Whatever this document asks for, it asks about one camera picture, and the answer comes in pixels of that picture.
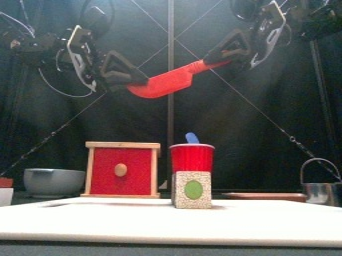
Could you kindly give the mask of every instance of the pot handle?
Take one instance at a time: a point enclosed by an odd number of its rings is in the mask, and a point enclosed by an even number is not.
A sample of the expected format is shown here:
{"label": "pot handle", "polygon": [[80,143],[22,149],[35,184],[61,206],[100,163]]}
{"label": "pot handle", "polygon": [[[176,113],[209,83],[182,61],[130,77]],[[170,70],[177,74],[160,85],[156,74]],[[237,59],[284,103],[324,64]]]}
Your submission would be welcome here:
{"label": "pot handle", "polygon": [[337,171],[336,166],[335,166],[328,160],[325,160],[324,158],[311,158],[311,159],[308,159],[308,160],[303,163],[303,165],[301,165],[301,167],[300,167],[300,184],[303,184],[303,172],[304,172],[304,167],[307,166],[307,164],[309,164],[309,163],[313,162],[313,161],[323,161],[323,162],[328,163],[328,164],[332,166],[332,169],[333,169],[335,173],[333,173],[329,169],[328,169],[328,171],[329,171],[329,173],[332,174],[332,176],[340,181],[340,174],[339,174],[339,171]]}
{"label": "pot handle", "polygon": [[35,173],[39,173],[39,172],[42,172],[42,173],[52,173],[53,171],[54,171],[54,169],[38,169],[38,168],[33,168],[33,169],[26,169],[26,171],[29,171],[29,172],[35,172]]}

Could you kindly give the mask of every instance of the blue object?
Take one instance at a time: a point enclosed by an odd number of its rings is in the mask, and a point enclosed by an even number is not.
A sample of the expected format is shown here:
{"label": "blue object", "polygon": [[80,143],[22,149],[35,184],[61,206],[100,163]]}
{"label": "blue object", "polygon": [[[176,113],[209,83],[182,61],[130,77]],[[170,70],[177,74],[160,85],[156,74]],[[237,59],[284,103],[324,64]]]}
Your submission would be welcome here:
{"label": "blue object", "polygon": [[197,136],[194,135],[194,133],[188,132],[185,134],[185,138],[186,138],[186,143],[198,144]]}

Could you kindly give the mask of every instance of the red panel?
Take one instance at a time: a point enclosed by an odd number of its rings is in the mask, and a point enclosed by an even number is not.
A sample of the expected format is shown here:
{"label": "red panel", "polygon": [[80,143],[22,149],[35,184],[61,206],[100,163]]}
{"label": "red panel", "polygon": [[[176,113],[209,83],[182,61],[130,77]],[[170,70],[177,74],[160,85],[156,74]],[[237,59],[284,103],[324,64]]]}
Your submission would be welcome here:
{"label": "red panel", "polygon": [[[150,149],[94,148],[90,194],[150,194]],[[117,177],[114,166],[122,163],[126,174]]]}

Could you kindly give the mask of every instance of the wooden knob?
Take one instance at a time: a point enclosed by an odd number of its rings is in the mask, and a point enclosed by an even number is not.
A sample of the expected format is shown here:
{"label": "wooden knob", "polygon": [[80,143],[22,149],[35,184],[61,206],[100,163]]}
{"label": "wooden knob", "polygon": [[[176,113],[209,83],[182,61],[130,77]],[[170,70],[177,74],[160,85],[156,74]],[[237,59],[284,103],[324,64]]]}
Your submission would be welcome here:
{"label": "wooden knob", "polygon": [[126,174],[126,166],[124,164],[116,164],[113,173],[117,177],[122,177]]}

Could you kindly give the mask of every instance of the wooden box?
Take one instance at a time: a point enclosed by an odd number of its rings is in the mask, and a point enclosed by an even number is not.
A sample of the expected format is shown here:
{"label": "wooden box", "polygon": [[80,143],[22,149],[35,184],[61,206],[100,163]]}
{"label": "wooden box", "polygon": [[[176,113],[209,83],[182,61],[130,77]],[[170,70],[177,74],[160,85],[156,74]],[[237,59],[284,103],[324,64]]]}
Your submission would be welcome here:
{"label": "wooden box", "polygon": [[86,142],[85,191],[81,196],[158,198],[158,143]]}

